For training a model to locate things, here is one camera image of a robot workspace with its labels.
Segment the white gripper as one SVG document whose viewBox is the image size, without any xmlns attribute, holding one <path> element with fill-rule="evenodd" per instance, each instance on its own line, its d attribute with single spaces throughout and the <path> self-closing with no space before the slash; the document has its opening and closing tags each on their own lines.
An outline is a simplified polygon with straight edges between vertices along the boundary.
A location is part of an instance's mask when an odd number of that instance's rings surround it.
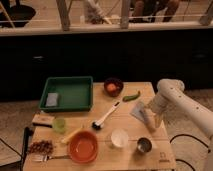
<svg viewBox="0 0 213 171">
<path fill-rule="evenodd" d="M 166 99 L 162 96 L 155 96 L 149 103 L 151 112 L 146 113 L 146 125 L 150 131 L 156 131 L 162 123 L 163 111 L 166 108 Z"/>
</svg>

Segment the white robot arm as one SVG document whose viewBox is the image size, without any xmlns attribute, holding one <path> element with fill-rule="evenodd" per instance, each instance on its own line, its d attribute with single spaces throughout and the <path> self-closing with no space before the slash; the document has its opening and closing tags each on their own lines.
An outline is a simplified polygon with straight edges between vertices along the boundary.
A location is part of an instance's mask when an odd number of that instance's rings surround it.
<svg viewBox="0 0 213 171">
<path fill-rule="evenodd" d="M 210 140 L 209 152 L 203 171 L 213 171 L 213 112 L 183 93 L 185 85 L 177 79 L 161 79 L 157 83 L 158 92 L 145 106 L 155 114 L 155 126 L 159 127 L 162 114 L 169 102 L 183 110 Z"/>
</svg>

